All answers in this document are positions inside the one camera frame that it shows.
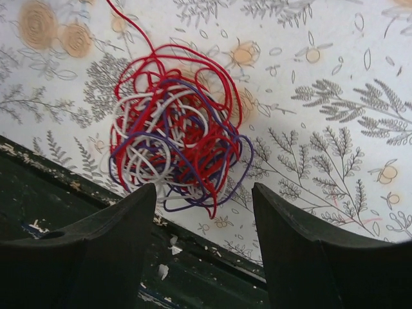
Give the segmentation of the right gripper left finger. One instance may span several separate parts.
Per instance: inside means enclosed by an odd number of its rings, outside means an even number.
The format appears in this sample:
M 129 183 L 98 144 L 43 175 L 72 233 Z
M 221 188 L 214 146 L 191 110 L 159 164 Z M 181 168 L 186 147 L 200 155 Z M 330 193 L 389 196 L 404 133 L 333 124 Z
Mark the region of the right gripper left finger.
M 134 308 L 156 207 L 149 183 L 39 239 L 1 243 L 2 308 Z

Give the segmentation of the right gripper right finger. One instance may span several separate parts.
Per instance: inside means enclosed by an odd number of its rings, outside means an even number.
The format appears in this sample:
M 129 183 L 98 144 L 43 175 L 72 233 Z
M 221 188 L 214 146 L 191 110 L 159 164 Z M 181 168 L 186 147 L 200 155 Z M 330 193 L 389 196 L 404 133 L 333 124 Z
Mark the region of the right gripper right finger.
M 410 308 L 411 243 L 325 222 L 262 183 L 252 188 L 272 308 Z

